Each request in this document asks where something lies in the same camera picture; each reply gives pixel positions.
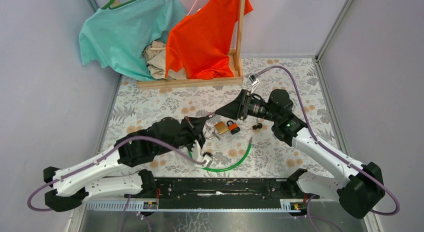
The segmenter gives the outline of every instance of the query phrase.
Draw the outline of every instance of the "red-orange shirt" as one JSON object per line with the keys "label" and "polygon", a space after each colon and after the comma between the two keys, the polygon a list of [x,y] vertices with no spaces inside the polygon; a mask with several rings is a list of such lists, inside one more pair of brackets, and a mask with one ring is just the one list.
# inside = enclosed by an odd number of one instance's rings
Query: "red-orange shirt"
{"label": "red-orange shirt", "polygon": [[[228,65],[234,24],[240,0],[210,0],[194,15],[186,16],[169,33],[166,44],[168,71],[185,69],[189,79],[233,77]],[[246,0],[244,14],[253,10]]]}

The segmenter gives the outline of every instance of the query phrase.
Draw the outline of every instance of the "clothing rack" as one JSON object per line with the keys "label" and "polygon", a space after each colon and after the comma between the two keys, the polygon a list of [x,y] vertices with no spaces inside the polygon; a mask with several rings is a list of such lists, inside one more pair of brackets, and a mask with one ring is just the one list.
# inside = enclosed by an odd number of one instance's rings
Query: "clothing rack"
{"label": "clothing rack", "polygon": [[[113,2],[113,6],[120,5],[119,0]],[[230,86],[243,84],[243,68],[241,58],[243,20],[245,12],[246,0],[240,0],[238,8],[238,25],[235,48],[231,48],[228,52],[229,63],[234,77],[204,79],[178,79],[178,80],[156,80],[156,81],[137,81],[140,89],[162,89],[162,88],[178,88],[178,87],[201,87],[201,86]]]}

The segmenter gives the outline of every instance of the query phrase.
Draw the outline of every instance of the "green hose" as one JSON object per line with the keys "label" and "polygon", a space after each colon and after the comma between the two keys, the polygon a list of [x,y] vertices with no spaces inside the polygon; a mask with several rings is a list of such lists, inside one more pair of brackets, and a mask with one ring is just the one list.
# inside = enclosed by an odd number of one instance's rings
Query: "green hose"
{"label": "green hose", "polygon": [[[237,163],[231,165],[230,167],[227,167],[227,168],[203,168],[203,169],[206,170],[206,171],[210,171],[210,172],[224,172],[224,171],[232,170],[235,167],[239,166],[241,163],[243,163],[243,161],[249,155],[249,151],[251,150],[251,147],[252,147],[252,140],[250,140],[249,146],[247,147],[246,153],[243,155],[243,157]],[[190,158],[193,158],[191,151],[188,152],[188,155],[190,156]]]}

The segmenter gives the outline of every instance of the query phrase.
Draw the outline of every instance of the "turquoise t-shirt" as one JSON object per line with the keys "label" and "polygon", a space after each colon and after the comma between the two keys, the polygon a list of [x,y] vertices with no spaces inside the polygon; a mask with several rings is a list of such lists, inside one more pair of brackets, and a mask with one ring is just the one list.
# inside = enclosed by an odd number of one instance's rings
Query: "turquoise t-shirt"
{"label": "turquoise t-shirt", "polygon": [[98,60],[102,68],[110,66],[139,81],[154,80],[142,52],[154,40],[166,43],[186,14],[179,0],[136,0],[116,9],[98,9],[79,33],[82,64]]}

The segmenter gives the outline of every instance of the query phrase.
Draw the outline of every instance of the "floral pattern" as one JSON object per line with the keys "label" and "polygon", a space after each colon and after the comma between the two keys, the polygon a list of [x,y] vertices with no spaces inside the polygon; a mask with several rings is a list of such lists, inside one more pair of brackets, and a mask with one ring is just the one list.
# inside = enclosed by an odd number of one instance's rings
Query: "floral pattern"
{"label": "floral pattern", "polygon": [[[292,72],[300,91],[300,97],[314,131],[331,145],[336,146],[330,116],[328,114],[314,64],[311,58],[244,58],[244,85],[205,86],[187,88],[140,89],[138,82],[124,77],[113,107],[110,122],[105,134],[102,150],[114,145],[126,134],[149,127],[163,117],[181,120],[184,116],[200,117],[232,101],[241,89],[250,88],[246,79],[271,65],[285,66]],[[287,90],[294,102],[293,112],[303,118],[295,89],[289,76],[281,69],[271,70],[260,78],[255,93],[265,100],[274,89]],[[227,119],[215,116],[208,121],[209,126]],[[234,178],[286,178],[298,168],[330,176],[326,169],[309,156],[277,140],[271,131],[272,123],[261,120],[261,129],[249,129],[256,119],[249,117],[237,121],[241,131],[235,135],[226,132],[220,140],[208,140],[204,151],[211,152],[211,168],[225,168],[242,158],[252,137],[252,147],[245,161],[235,169],[216,173],[195,167],[185,158],[169,152],[157,156],[153,162],[142,164],[111,176],[135,173],[141,169],[151,170],[155,177],[234,177]]]}

